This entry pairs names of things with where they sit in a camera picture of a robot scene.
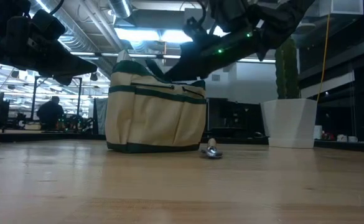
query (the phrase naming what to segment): cactus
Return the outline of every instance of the cactus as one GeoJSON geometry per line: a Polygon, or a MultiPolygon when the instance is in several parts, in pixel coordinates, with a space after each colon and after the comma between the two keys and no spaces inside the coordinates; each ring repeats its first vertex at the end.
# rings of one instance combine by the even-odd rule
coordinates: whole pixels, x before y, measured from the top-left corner
{"type": "Polygon", "coordinates": [[[276,50],[276,84],[279,99],[300,98],[298,86],[298,68],[296,46],[292,38],[288,38],[276,50]]]}

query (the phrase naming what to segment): canvas tote bag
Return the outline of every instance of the canvas tote bag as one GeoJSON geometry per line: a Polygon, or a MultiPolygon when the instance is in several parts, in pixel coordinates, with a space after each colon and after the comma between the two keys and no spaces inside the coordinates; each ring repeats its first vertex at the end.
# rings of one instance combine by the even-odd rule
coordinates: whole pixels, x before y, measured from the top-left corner
{"type": "Polygon", "coordinates": [[[140,63],[121,61],[109,89],[106,138],[125,153],[193,151],[205,127],[205,82],[161,80],[140,63]]]}

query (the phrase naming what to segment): white pot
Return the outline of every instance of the white pot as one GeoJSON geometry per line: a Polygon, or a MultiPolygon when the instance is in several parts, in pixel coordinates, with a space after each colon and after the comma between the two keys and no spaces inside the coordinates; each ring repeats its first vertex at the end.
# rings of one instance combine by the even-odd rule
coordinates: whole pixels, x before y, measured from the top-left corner
{"type": "Polygon", "coordinates": [[[263,123],[269,146],[313,148],[316,111],[316,101],[308,99],[263,103],[263,123]]]}

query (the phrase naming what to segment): potted plant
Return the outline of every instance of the potted plant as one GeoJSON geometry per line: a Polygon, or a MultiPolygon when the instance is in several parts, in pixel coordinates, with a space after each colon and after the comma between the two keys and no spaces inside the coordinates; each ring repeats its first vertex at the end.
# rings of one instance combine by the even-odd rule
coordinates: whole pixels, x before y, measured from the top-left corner
{"type": "Polygon", "coordinates": [[[262,104],[269,146],[312,148],[317,103],[301,99],[295,42],[289,38],[276,50],[278,100],[262,104]]]}

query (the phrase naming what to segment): person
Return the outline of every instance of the person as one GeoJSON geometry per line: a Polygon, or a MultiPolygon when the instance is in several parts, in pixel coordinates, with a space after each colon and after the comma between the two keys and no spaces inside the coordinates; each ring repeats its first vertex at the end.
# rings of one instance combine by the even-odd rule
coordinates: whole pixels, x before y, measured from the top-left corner
{"type": "Polygon", "coordinates": [[[64,114],[63,107],[58,104],[59,102],[60,98],[53,96],[52,100],[44,103],[39,108],[37,116],[42,123],[42,129],[56,129],[58,119],[64,114]]]}

